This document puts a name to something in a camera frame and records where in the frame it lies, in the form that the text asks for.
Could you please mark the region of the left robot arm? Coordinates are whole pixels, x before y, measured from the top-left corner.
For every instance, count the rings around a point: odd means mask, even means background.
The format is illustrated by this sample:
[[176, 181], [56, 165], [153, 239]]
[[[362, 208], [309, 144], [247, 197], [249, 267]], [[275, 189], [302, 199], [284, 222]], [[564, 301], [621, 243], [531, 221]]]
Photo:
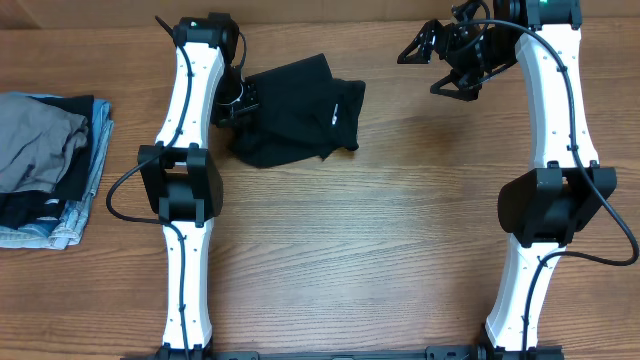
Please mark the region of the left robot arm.
[[163, 126], [138, 152], [150, 207], [168, 255], [168, 309], [157, 359], [208, 359], [208, 250], [223, 206], [223, 182], [209, 151], [209, 129], [246, 122], [258, 109], [255, 85], [233, 63], [237, 23], [227, 13], [184, 17], [170, 28], [176, 77]]

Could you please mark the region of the grey folded garment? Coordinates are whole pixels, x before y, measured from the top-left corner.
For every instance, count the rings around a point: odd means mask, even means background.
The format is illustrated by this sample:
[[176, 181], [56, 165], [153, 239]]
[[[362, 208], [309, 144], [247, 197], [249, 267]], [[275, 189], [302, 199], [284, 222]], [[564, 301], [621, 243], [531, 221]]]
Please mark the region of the grey folded garment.
[[88, 145], [89, 120], [24, 95], [1, 95], [1, 192], [51, 193]]

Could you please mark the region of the black folded garment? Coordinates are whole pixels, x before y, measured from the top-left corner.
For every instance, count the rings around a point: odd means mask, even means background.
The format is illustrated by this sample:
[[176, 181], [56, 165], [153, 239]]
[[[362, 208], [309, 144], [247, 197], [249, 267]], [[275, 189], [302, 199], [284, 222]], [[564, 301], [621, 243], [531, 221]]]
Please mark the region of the black folded garment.
[[71, 98], [24, 96], [87, 117], [89, 136], [88, 145], [74, 154], [69, 170], [53, 192], [26, 191], [5, 194], [1, 192], [1, 225], [14, 230], [42, 220], [59, 219], [67, 201], [82, 199], [88, 181], [94, 143], [93, 96], [83, 95]]

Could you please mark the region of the black t-shirt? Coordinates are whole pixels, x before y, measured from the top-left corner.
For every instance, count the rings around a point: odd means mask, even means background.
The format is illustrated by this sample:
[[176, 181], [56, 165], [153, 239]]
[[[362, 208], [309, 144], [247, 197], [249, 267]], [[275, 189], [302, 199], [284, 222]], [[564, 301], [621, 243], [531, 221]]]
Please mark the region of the black t-shirt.
[[249, 106], [216, 105], [212, 118], [233, 130], [230, 150], [242, 162], [270, 168], [359, 148], [366, 83], [335, 78], [323, 54], [252, 75], [245, 84]]

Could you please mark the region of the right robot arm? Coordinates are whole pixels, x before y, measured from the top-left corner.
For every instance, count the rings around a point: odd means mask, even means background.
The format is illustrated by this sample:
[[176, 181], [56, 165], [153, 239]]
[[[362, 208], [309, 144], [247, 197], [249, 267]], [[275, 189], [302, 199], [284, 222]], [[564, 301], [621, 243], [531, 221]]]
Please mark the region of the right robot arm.
[[468, 1], [453, 20], [424, 24], [399, 55], [402, 64], [438, 56], [450, 73], [431, 92], [474, 101], [483, 84], [519, 65], [528, 96], [528, 171], [504, 185], [498, 218], [508, 250], [496, 302], [480, 341], [431, 346], [431, 359], [559, 359], [537, 325], [559, 260], [616, 188], [601, 165], [585, 119], [579, 75], [583, 16], [578, 0]]

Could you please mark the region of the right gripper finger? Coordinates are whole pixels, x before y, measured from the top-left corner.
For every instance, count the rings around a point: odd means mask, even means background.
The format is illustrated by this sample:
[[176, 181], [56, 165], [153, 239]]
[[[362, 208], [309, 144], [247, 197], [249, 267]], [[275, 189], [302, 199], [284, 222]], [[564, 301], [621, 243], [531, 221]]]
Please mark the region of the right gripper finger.
[[478, 99], [481, 89], [481, 84], [468, 83], [466, 75], [460, 75], [455, 70], [451, 70], [447, 76], [431, 85], [430, 93], [471, 102]]
[[438, 20], [427, 21], [412, 42], [398, 55], [398, 64], [429, 64], [432, 54], [445, 45], [445, 30]]

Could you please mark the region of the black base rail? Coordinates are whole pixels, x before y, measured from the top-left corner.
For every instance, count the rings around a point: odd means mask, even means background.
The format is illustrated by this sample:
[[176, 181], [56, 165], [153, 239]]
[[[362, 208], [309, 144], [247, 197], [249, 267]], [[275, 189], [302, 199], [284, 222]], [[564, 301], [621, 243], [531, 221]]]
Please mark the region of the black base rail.
[[428, 346], [425, 350], [372, 351], [352, 353], [279, 353], [261, 354], [255, 351], [213, 352], [210, 347], [192, 350], [190, 359], [205, 360], [564, 360], [561, 347], [540, 347], [520, 351], [491, 349], [484, 345]]

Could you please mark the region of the light blue folded jeans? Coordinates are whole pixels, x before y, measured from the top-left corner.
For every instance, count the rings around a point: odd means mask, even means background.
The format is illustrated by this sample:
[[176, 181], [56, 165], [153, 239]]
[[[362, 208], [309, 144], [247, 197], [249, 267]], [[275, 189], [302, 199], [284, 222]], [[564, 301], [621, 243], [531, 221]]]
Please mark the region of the light blue folded jeans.
[[93, 135], [89, 176], [80, 201], [67, 201], [59, 219], [31, 223], [17, 230], [1, 227], [1, 247], [9, 249], [64, 250], [78, 245], [89, 222], [91, 207], [97, 195], [114, 122], [110, 118], [111, 103], [104, 99], [93, 102]]

